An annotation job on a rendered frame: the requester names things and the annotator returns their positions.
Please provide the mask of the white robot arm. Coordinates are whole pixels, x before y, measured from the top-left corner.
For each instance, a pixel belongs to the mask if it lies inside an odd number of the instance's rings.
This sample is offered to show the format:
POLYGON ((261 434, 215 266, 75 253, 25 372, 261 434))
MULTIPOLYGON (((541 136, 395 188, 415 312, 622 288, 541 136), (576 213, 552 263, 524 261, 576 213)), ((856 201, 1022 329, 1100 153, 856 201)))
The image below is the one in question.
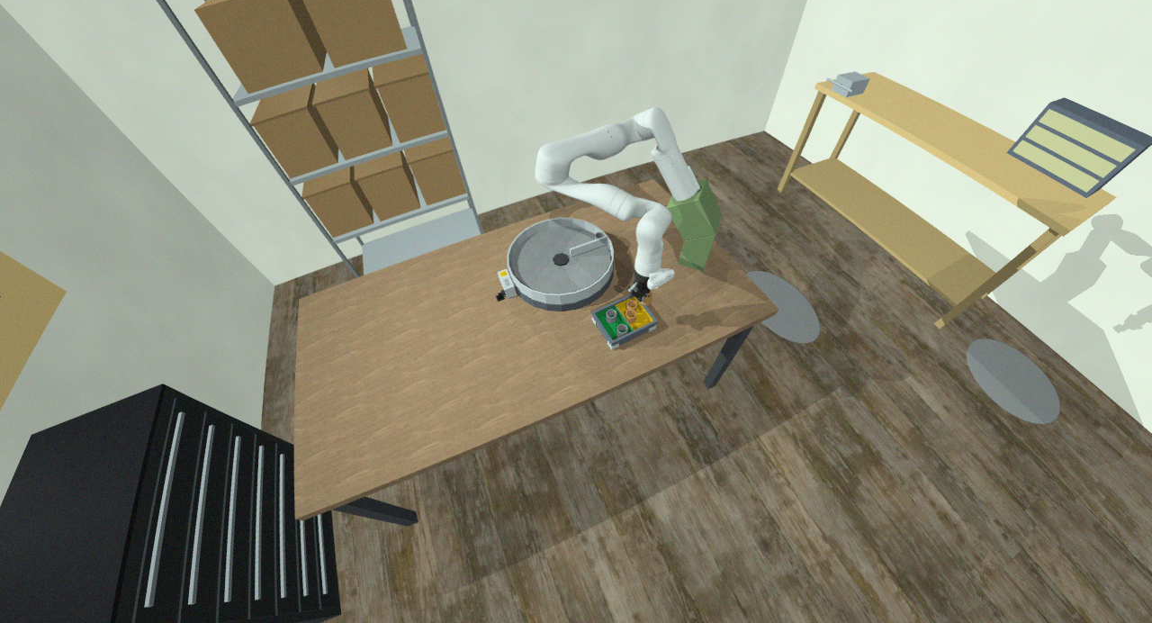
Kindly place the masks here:
POLYGON ((588 202, 602 208, 617 220, 629 221, 642 218, 636 228, 638 250, 636 273, 649 278, 647 287, 653 290, 674 278, 675 271, 662 265, 662 236, 670 225, 670 212, 659 202, 639 199, 622 191, 616 185, 584 184, 569 176, 573 160, 588 155, 596 160, 608 159, 631 143, 655 138, 657 149, 652 149, 652 158, 665 177, 665 183, 676 202, 690 199, 700 189, 694 172, 680 154, 673 128, 662 109, 639 112, 634 117, 621 123, 611 123, 583 132, 575 138, 553 140, 539 149, 536 154, 535 178, 551 191, 564 193, 573 199, 588 202), (660 241, 661 240, 661 241, 660 241))

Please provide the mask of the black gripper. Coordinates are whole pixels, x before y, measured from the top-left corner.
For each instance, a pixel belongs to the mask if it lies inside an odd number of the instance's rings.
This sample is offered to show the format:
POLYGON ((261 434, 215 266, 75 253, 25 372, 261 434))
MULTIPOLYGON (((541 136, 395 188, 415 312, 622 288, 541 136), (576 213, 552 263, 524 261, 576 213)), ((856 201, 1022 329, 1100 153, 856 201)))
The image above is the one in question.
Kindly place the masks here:
POLYGON ((649 292, 651 291, 650 288, 647 287, 649 278, 646 278, 646 275, 639 275, 638 273, 636 273, 636 267, 634 268, 634 278, 636 278, 636 279, 634 280, 634 284, 631 284, 631 287, 628 286, 628 292, 630 292, 632 296, 636 296, 636 298, 638 299, 638 302, 644 302, 644 294, 645 294, 646 298, 647 298, 649 292), (636 291, 636 287, 637 287, 637 291, 636 291), (647 288, 647 291, 646 291, 646 288, 647 288))

